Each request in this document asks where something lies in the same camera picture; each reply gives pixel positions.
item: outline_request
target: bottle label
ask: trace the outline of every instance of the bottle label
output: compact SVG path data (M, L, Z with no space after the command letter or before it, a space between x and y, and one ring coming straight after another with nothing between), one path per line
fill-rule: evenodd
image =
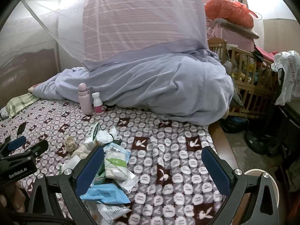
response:
M104 112L104 106L103 105L95 106L94 110L95 110L96 113L103 113Z

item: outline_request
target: headboard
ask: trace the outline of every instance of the headboard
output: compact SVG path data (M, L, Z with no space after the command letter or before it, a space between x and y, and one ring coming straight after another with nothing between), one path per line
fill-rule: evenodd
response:
M0 108L58 73L54 49L14 56L0 67Z

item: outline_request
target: green plaid cloth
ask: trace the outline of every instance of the green plaid cloth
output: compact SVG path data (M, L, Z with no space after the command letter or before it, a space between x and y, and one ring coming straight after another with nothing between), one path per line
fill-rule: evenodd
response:
M35 103L38 100L39 98L31 93L27 93L25 95L11 99L6 105L6 110L9 114L9 118L14 117L25 107L30 106L32 103Z

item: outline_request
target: wooden crib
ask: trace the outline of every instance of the wooden crib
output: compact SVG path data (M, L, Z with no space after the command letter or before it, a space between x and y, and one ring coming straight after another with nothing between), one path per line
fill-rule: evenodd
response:
M271 70L272 63L265 59L261 63L252 53L229 46L220 38L209 39L208 46L218 54L221 64L231 62L230 76L244 105L244 108L229 109L228 115L264 118L278 90L278 75Z

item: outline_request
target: floor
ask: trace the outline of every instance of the floor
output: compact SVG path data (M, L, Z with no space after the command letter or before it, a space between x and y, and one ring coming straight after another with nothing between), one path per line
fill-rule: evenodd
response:
M245 132L240 132L236 134L225 133L225 136L229 142L229 145L234 153L236 161L240 169L245 172L250 169L262 169L268 172L276 181L279 189L279 225L284 225L287 211L285 209L285 199L281 184L276 180L274 171L277 170L278 165L281 162L281 157L277 156L274 158L269 158L266 155L259 155L253 152L244 141Z

